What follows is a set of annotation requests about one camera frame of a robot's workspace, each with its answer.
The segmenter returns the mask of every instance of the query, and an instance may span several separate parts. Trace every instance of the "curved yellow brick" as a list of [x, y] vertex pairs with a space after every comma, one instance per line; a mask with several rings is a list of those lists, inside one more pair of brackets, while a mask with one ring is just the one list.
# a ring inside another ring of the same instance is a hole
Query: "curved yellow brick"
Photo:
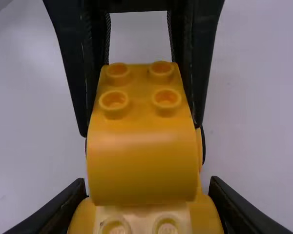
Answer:
[[224, 234], [224, 230], [212, 199], [201, 195], [196, 202], [189, 203], [192, 233]]
[[67, 234], [93, 234], [96, 207], [87, 197], [77, 207]]

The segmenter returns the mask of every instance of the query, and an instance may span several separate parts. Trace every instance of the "white background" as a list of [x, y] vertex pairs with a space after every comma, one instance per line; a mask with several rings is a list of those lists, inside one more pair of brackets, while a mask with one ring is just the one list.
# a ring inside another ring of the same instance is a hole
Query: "white background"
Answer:
[[[112, 15], [110, 61], [170, 60], [165, 12]], [[227, 0], [204, 117], [218, 175], [293, 231], [293, 0]], [[42, 0], [0, 12], [0, 233], [85, 177], [57, 38]]]

